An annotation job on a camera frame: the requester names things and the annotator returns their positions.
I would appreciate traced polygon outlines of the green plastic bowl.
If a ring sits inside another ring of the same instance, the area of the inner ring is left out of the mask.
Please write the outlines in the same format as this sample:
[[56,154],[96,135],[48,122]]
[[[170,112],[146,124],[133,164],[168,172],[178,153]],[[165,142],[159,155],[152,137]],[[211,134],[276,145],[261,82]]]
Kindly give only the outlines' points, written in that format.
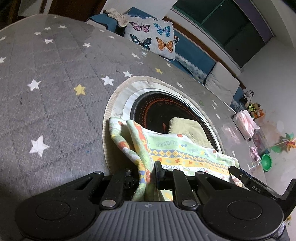
[[268,172],[272,168],[273,160],[269,154],[263,154],[261,156],[261,165],[264,172]]

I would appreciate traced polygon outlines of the dark window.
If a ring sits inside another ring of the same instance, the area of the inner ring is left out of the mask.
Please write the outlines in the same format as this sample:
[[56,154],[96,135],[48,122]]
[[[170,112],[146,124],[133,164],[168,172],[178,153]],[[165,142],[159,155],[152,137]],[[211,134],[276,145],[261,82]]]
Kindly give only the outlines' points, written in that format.
[[252,1],[177,1],[173,9],[201,27],[240,68],[273,37]]

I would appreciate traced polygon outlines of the butterfly print pillow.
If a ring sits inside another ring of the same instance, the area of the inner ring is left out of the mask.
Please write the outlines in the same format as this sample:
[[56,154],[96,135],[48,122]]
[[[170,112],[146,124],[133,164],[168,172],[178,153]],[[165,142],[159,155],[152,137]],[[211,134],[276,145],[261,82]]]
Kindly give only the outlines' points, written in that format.
[[173,23],[142,15],[126,15],[124,37],[159,56],[174,60],[175,35]]

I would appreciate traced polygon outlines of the blue bench cushion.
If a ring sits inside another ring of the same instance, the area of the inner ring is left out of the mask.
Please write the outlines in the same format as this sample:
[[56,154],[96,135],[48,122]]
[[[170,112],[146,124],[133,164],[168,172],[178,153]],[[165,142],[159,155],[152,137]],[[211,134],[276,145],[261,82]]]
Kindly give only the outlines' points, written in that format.
[[[145,13],[140,9],[134,7],[129,10],[128,14],[125,15],[142,15],[152,17],[148,13]],[[123,28],[120,28],[117,24],[117,21],[113,18],[108,17],[106,14],[92,16],[87,20],[86,23],[98,28],[105,27],[107,30],[123,36]],[[201,84],[205,85],[205,79],[207,78],[208,74],[211,72],[216,62],[221,63],[221,61],[214,60],[214,58],[211,57],[210,54],[207,53],[201,46],[189,40],[179,30],[174,30],[174,34],[175,38],[177,39],[177,48],[175,48],[175,60],[167,59],[167,61],[171,62],[177,68],[183,70],[184,72],[189,73],[196,80],[201,82]],[[221,64],[231,73],[228,66],[226,66],[224,63]],[[230,104],[230,107],[236,112],[246,109],[244,104],[239,101],[243,94],[244,91],[241,89],[241,87],[238,87]]]

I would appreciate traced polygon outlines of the colourful pinwheel toy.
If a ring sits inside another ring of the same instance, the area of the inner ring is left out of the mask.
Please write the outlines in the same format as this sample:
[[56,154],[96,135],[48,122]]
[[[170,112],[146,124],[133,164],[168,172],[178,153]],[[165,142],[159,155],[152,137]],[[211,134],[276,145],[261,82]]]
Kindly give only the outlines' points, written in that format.
[[280,137],[280,142],[271,146],[270,149],[275,153],[281,153],[283,151],[289,152],[291,149],[295,149],[295,134],[286,133],[285,137]]

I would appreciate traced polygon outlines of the orange plush toy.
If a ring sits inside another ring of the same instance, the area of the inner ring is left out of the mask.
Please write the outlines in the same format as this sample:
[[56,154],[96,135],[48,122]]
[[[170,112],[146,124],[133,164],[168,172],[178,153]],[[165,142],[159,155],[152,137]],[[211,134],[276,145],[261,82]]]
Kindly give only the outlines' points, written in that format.
[[251,115],[252,118],[258,119],[260,117],[263,117],[265,113],[263,112],[263,109],[261,109],[261,105],[256,103],[250,103],[247,107],[247,111]]

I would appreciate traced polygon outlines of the panda plush toy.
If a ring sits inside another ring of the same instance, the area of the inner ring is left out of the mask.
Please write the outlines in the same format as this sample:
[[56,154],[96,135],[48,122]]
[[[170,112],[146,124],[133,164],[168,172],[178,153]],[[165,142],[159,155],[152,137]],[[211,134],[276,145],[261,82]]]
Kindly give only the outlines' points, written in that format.
[[248,104],[250,104],[253,96],[254,96],[254,92],[252,90],[248,90],[247,92],[245,92],[243,94],[243,96],[241,97],[241,99],[239,101],[241,103],[243,103],[245,105],[245,107],[247,107]]

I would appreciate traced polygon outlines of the crumpled beige cloth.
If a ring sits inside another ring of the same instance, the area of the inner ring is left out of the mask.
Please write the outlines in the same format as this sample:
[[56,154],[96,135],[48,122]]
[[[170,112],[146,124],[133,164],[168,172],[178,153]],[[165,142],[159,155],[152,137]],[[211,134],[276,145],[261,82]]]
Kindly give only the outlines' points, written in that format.
[[129,23],[129,18],[125,14],[118,12],[116,9],[105,9],[103,12],[107,14],[108,17],[115,19],[121,28],[126,27]]

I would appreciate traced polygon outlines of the pink crumpled wrapper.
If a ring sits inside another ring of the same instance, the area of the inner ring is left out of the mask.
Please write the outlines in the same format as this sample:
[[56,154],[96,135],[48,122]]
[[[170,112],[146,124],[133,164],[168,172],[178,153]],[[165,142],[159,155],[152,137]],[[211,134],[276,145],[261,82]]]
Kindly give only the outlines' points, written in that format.
[[250,157],[251,157],[252,161],[259,162],[261,160],[261,158],[258,154],[258,151],[255,147],[251,146],[249,152],[250,152]]

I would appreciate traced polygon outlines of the colourful patterned children's shirt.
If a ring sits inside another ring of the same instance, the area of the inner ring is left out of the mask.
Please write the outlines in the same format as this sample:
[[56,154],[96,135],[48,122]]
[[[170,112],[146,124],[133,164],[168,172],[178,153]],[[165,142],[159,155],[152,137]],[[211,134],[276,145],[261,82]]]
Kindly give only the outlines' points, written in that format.
[[198,171],[209,173],[241,187],[242,183],[229,173],[230,166],[239,167],[236,158],[202,147],[181,133],[162,134],[143,128],[133,120],[116,117],[109,119],[110,137],[117,147],[138,169],[139,185],[133,201],[169,201],[173,196],[168,188],[156,190],[152,179],[154,163],[160,161],[163,169],[177,169],[187,176]]

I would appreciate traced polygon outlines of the pink tissue pack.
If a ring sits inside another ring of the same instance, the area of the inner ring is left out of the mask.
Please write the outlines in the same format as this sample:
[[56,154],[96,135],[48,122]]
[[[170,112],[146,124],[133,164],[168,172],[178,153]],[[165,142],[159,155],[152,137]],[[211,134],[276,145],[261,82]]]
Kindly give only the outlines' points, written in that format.
[[260,129],[247,110],[241,110],[232,119],[246,140],[253,137],[255,130]]

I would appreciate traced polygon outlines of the white pillow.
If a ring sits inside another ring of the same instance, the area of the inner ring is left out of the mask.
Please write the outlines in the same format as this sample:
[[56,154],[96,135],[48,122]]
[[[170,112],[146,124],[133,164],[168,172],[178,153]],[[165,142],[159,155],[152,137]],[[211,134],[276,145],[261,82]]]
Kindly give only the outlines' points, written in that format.
[[240,83],[220,62],[216,62],[205,79],[205,86],[220,100],[230,105]]

